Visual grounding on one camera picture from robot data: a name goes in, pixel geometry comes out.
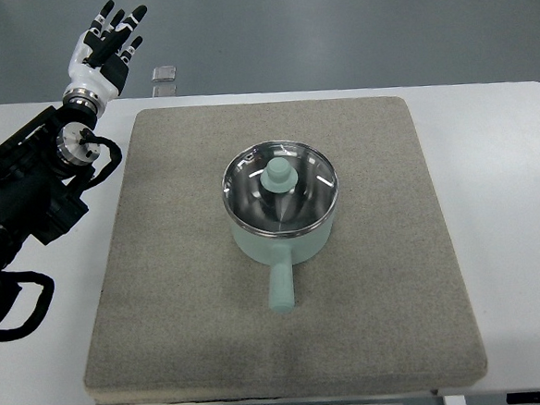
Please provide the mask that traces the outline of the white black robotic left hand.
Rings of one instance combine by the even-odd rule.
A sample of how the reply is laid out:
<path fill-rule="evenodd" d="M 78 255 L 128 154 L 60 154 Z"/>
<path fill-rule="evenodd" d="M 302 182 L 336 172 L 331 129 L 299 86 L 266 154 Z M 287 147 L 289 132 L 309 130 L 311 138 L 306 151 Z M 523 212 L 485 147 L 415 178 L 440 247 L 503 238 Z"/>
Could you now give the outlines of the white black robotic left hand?
<path fill-rule="evenodd" d="M 147 13 L 139 5 L 129 14 L 114 10 L 109 0 L 88 29 L 78 38 L 68 65 L 69 85 L 63 102 L 84 102 L 101 117 L 109 102 L 122 93 L 129 74 L 129 62 L 142 44 L 132 35 Z"/>

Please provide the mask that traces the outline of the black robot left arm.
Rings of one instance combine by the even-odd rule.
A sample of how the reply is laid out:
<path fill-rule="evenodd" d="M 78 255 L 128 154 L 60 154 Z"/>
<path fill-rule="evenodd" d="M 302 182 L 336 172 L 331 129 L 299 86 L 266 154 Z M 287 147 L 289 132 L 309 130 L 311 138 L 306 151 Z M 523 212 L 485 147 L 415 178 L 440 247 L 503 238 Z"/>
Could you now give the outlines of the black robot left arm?
<path fill-rule="evenodd" d="M 36 330 L 55 291 L 45 274 L 6 267 L 28 237 L 48 244 L 69 232 L 88 211 L 81 194 L 103 183 L 122 162 L 115 142 L 94 135 L 99 116 L 97 104 L 74 97 L 44 109 L 0 145 L 0 324 L 23 285 L 42 289 L 23 325 L 0 329 L 0 343 Z"/>

